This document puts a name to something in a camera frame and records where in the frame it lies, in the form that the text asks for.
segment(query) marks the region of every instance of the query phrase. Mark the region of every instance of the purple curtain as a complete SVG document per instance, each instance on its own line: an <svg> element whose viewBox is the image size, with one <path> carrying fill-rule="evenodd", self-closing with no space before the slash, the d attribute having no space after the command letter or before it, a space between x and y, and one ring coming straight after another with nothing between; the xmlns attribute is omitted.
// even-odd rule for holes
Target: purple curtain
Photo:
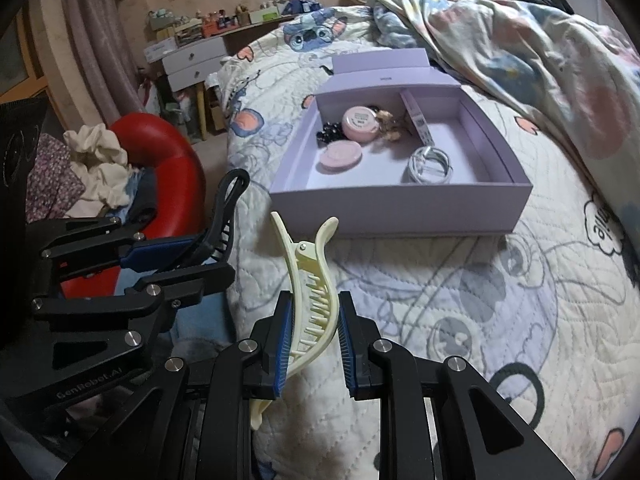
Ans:
<svg viewBox="0 0 640 480"><path fill-rule="evenodd" d="M136 65L114 0L63 0L76 59L106 124L143 112Z"/></svg>

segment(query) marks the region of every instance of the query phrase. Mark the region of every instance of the red armrest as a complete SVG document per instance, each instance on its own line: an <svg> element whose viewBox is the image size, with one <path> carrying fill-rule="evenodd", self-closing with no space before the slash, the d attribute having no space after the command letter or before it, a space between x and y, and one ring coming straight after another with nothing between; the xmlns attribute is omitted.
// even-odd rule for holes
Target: red armrest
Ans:
<svg viewBox="0 0 640 480"><path fill-rule="evenodd" d="M146 238L195 234L204 229L205 179L202 165L187 140L155 115L134 113L117 120L111 130L129 154L129 162L154 168L158 182L158 214L143 230ZM67 298L110 296L119 267L90 278L62 284Z"/></svg>

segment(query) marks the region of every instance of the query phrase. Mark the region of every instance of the lavender storage box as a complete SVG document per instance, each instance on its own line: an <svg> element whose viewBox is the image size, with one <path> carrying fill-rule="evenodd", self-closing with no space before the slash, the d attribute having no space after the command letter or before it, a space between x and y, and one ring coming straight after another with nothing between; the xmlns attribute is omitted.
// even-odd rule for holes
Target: lavender storage box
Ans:
<svg viewBox="0 0 640 480"><path fill-rule="evenodd" d="M341 173L319 164L316 132L355 105L404 113L408 89L435 145L453 168L447 184L414 183L406 170L420 139L375 140L360 163ZM504 137L460 83L429 66L423 49L377 50L334 57L334 76L304 113L273 184L271 208L289 232L309 235L327 218L342 237L489 235L513 231L532 190Z"/></svg>

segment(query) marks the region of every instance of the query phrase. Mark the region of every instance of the bed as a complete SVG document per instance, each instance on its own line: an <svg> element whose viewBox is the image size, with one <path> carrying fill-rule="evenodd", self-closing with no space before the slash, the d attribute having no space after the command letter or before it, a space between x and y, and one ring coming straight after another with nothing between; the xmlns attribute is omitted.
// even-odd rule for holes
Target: bed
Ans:
<svg viewBox="0 0 640 480"><path fill-rule="evenodd" d="M383 48L382 37L402 38L398 28L411 28L406 15L389 30L377 18L364 6L302 16L242 49L218 74L230 115L228 162L252 178L236 211L237 278L228 292L239 337L289 287L268 221L269 188L298 120L332 73L332 56ZM444 44L417 42L436 58ZM482 86L447 61L448 72ZM630 224L623 222L625 234L610 195L600 193L608 184L596 187L596 171L585 171L572 144L551 134L542 116L533 121L522 98L510 100L517 89L498 100L490 86L464 88L534 185L516 229L501 237L332 240L337 288L350 290L359 314L415 355L468 359L577 479L599 478L640 416L640 267ZM370 479L378 433L379 405L348 397L334 340L265 412L254 450L264 479Z"/></svg>

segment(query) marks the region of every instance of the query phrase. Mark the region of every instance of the pink lid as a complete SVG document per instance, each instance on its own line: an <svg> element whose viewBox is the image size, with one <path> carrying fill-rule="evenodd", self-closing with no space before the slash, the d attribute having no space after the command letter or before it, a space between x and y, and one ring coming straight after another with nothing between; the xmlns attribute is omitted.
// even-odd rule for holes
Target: pink lid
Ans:
<svg viewBox="0 0 640 480"><path fill-rule="evenodd" d="M346 170L359 163L362 148L353 140L336 140L320 155L320 164L332 171Z"/></svg>
<svg viewBox="0 0 640 480"><path fill-rule="evenodd" d="M380 131L376 114L366 106L349 108L342 117L342 132L347 139L356 142L370 142Z"/></svg>

